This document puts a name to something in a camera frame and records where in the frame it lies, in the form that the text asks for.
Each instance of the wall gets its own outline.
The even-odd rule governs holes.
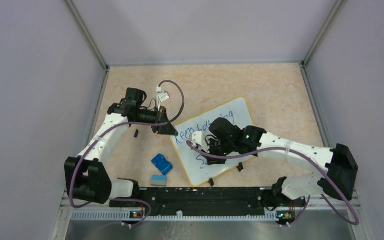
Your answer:
[[[300,62],[335,0],[74,0],[109,65]]]
[[[371,231],[384,239],[384,1],[347,1],[308,71],[333,141],[359,165]]]
[[[0,239],[49,239],[103,70],[62,0],[0,0]]]

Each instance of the wooden tabletop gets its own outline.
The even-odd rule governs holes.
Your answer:
[[[155,97],[156,86],[163,80],[175,81],[185,96],[183,113],[174,125],[243,96],[256,127],[292,141],[323,146],[297,63],[111,67],[96,131],[110,105],[120,102],[127,88],[145,91],[148,99],[144,105],[148,106]],[[164,84],[163,89],[170,94],[163,106],[167,107],[171,119],[178,113],[182,98],[169,83]],[[134,138],[136,129],[139,134]],[[153,134],[149,126],[132,125],[121,137],[105,168],[112,179],[133,179],[141,187],[149,187],[151,176],[161,174],[151,163],[157,154],[163,154],[173,165],[167,175],[168,187],[191,187],[170,137]],[[214,178],[215,187],[271,186],[280,177],[308,173],[297,166],[262,157],[255,157],[243,166],[241,172],[234,169]]]

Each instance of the yellow border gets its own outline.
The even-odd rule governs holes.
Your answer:
[[[232,101],[235,101],[236,99],[239,99],[239,98],[243,98],[243,99],[245,100],[246,107],[248,108],[249,115],[251,116],[252,125],[254,125],[254,118],[253,118],[253,115],[252,115],[252,113],[251,113],[251,111],[250,111],[250,108],[249,108],[249,104],[248,104],[247,98],[241,95],[241,96],[238,96],[238,97],[236,97],[236,98],[234,98],[234,99],[232,99],[232,100],[229,100],[229,101],[227,101],[227,102],[221,103],[221,104],[219,104],[219,105],[217,105],[217,106],[211,108],[210,110],[204,111],[204,112],[202,112],[202,113],[200,113],[200,114],[197,114],[197,115],[195,115],[195,116],[193,116],[193,117],[190,117],[190,118],[188,118],[188,119],[186,119],[186,120],[184,120],[184,121],[182,121],[182,122],[180,122],[180,123],[177,123],[177,124],[175,125],[175,127],[179,126],[180,124],[184,124],[184,123],[186,123],[187,121],[189,121],[189,120],[191,120],[191,119],[194,119],[194,118],[196,118],[196,117],[198,117],[198,116],[201,116],[201,115],[203,115],[203,114],[206,114],[206,113],[208,113],[209,111],[212,111],[212,110],[214,110],[214,109],[216,109],[216,108],[218,108],[218,107],[221,107],[221,106],[223,106],[223,105],[225,105],[225,104],[228,104],[228,103],[230,103],[230,102],[232,102]],[[202,183],[200,183],[200,184],[198,184],[198,185],[193,185],[193,184],[192,184],[191,179],[189,178],[188,172],[186,171],[186,168],[185,168],[185,166],[183,165],[183,162],[182,162],[181,157],[180,157],[180,155],[179,155],[178,149],[176,148],[175,142],[173,141],[173,138],[170,137],[170,140],[171,140],[171,144],[172,144],[173,147],[174,147],[174,150],[176,151],[177,157],[179,158],[180,164],[181,164],[181,166],[183,167],[184,173],[185,173],[186,176],[187,176],[187,180],[189,180],[190,185],[192,185],[192,187],[195,187],[195,188],[196,188],[196,187],[199,187],[199,186],[201,186],[201,185],[203,185],[203,184],[205,184],[205,183],[208,183],[208,181],[204,181],[204,182],[202,182]],[[251,160],[251,159],[253,159],[253,158],[255,158],[255,156],[254,156],[254,157],[251,157],[250,159],[247,159],[247,160],[243,161],[242,164],[244,164],[245,162],[248,162],[249,160]],[[222,175],[222,174],[224,174],[224,173],[227,173],[227,172],[231,171],[232,169],[235,169],[235,168],[238,167],[238,166],[239,166],[239,165],[236,165],[236,166],[234,166],[234,167],[232,167],[232,168],[229,168],[229,169],[225,170],[224,172],[219,173],[219,174],[213,176],[212,179],[215,179],[215,178],[217,178],[218,176],[220,176],[220,175]]]

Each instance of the purple cable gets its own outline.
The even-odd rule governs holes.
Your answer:
[[[286,151],[286,150],[288,150],[286,147],[275,146],[275,147],[262,148],[259,150],[247,152],[245,154],[241,154],[241,155],[237,155],[237,156],[218,156],[218,155],[213,155],[213,154],[209,154],[209,153],[198,150],[197,148],[194,147],[193,143],[189,140],[186,141],[186,144],[192,150],[196,151],[200,155],[203,155],[206,157],[211,157],[213,159],[226,159],[226,160],[228,160],[228,159],[240,159],[243,157],[247,157],[247,156],[251,156],[254,154],[267,152],[267,151]],[[354,216],[355,221],[353,222],[353,221],[347,220],[347,223],[350,223],[351,225],[355,225],[355,226],[359,225],[360,219],[359,219],[359,216],[357,215],[356,210],[354,210],[353,206],[351,206],[351,203],[347,200],[345,195],[342,193],[342,191],[339,189],[339,187],[334,183],[334,181],[332,181],[332,179],[325,173],[325,171],[323,171],[322,168],[320,168],[310,157],[306,156],[305,154],[303,154],[299,151],[293,150],[293,149],[289,149],[289,152],[296,154],[296,155],[300,156],[301,158],[307,160],[311,165],[313,165],[313,167],[315,167],[315,169],[317,169],[321,173],[321,175],[323,175],[323,177],[329,182],[329,184],[333,187],[333,189],[335,189],[335,191],[338,193],[340,198],[345,202],[346,206],[348,207],[348,209],[351,211],[352,215]],[[327,200],[327,204],[329,204],[329,206],[333,209],[333,211],[336,214],[338,214],[340,216],[340,218],[346,219],[344,216],[342,216],[339,213],[339,211],[328,200]]]
[[[164,125],[167,125],[171,122],[173,122],[174,120],[176,120],[180,114],[182,113],[183,111],[183,108],[185,106],[185,95],[183,94],[183,91],[182,89],[180,88],[180,86],[175,83],[174,81],[171,81],[171,80],[164,80],[162,82],[159,83],[158,87],[161,87],[161,85],[163,83],[171,83],[171,84],[174,84],[177,89],[180,91],[180,94],[181,94],[181,99],[182,99],[182,105],[181,105],[181,108],[180,108],[180,111],[178,112],[178,114],[170,121],[168,122],[163,122],[163,123],[143,123],[143,122],[123,122],[123,123],[120,123],[120,124],[117,124],[117,125],[114,125],[110,128],[108,128],[105,132],[103,132],[99,138],[103,138],[105,137],[105,135],[107,135],[109,132],[111,132],[112,130],[118,128],[118,127],[121,127],[121,126],[124,126],[124,125],[143,125],[143,126],[151,126],[151,127],[159,127],[159,126],[164,126]],[[79,169],[80,169],[80,166],[82,165],[83,161],[85,160],[85,157],[91,152],[91,150],[95,147],[95,145],[99,142],[99,140],[95,140],[91,145],[90,147],[84,152],[83,156],[81,156],[80,160],[78,161],[77,165],[75,166],[75,169],[74,169],[74,172],[73,172],[73,175],[72,175],[72,178],[71,178],[71,183],[70,183],[70,191],[69,191],[69,198],[70,198],[70,204],[71,206],[74,208],[74,209],[79,209],[79,208],[83,208],[84,206],[90,204],[91,202],[86,202],[82,205],[76,205],[74,203],[74,199],[73,199],[73,190],[74,190],[74,185],[75,185],[75,181],[76,181],[76,176],[79,172]]]
[[[143,200],[139,200],[139,199],[123,199],[123,198],[114,198],[113,201],[119,201],[119,202],[135,202],[135,203],[141,203],[141,204],[145,204],[146,206],[148,206],[149,208],[149,211],[146,213],[145,217],[143,217],[140,221],[138,221],[137,223],[133,224],[131,227],[136,227],[137,225],[143,223],[143,221],[145,221],[145,219],[147,217],[150,216],[151,214],[151,211],[152,211],[152,207],[149,203],[147,203],[146,201],[143,201]],[[98,232],[100,232],[102,229],[106,228],[106,227],[109,227],[111,225],[123,225],[123,222],[121,221],[113,221],[113,222],[109,222],[103,226],[101,226],[100,228],[96,229],[95,231],[93,231],[89,236],[87,236],[84,240],[88,240],[90,239],[91,237],[93,237],[95,234],[97,234]]]

